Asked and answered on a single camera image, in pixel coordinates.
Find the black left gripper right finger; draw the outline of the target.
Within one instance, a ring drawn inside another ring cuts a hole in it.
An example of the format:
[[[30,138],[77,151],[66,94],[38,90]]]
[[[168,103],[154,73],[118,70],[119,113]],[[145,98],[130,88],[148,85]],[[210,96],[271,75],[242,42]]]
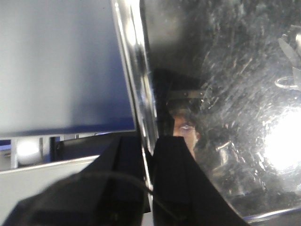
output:
[[[246,226],[197,165],[182,137],[157,140],[153,155],[157,226]]]

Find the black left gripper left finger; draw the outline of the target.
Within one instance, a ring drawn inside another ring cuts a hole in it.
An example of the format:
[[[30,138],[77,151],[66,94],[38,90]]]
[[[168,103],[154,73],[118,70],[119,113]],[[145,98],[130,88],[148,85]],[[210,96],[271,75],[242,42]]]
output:
[[[139,226],[147,201],[141,144],[119,137],[81,172],[20,201],[6,226]]]

